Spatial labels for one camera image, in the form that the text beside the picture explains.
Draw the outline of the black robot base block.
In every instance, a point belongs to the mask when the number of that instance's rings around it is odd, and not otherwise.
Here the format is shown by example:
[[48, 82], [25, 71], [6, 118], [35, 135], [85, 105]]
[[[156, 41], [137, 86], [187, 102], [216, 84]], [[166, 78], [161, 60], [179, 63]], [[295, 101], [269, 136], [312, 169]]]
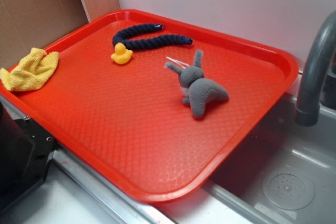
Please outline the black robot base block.
[[1, 213], [45, 182], [54, 141], [36, 121], [13, 119], [1, 104]]

